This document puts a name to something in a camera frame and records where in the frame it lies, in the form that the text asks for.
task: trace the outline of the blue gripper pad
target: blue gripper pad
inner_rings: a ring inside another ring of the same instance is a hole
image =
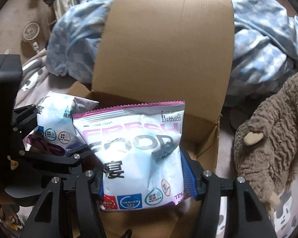
[[[185,159],[182,151],[181,151],[181,165],[182,165],[182,174],[184,180],[184,188],[187,189],[188,194],[192,196],[195,200],[198,197],[198,190],[196,187],[196,178],[193,175],[193,172]]]

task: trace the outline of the brown fur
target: brown fur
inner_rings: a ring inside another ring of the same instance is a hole
[[[261,202],[273,191],[289,190],[298,172],[298,73],[281,90],[263,101],[252,117],[239,126],[234,161],[239,176],[249,181]],[[262,140],[246,146],[248,132],[262,132]]]

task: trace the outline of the food bag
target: food bag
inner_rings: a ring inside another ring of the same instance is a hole
[[[85,144],[75,130],[72,114],[93,110],[98,102],[67,94],[48,92],[37,106],[37,125],[27,143],[40,151],[63,156],[67,151]]]
[[[176,205],[184,190],[179,143],[184,102],[126,105],[73,116],[104,164],[104,211]]]

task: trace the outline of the floor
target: floor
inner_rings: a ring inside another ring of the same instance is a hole
[[[296,15],[287,0],[277,0],[287,8],[288,15]],[[51,8],[42,0],[9,0],[0,11],[0,54],[10,49],[11,54],[20,54],[22,63],[35,55],[29,43],[22,41],[22,31],[31,21],[39,23],[41,31],[37,42],[41,48],[45,47],[49,37],[48,22],[54,20]]]

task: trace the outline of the red label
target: red label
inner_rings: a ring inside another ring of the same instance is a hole
[[[115,196],[104,194],[103,206],[105,209],[118,209]]]

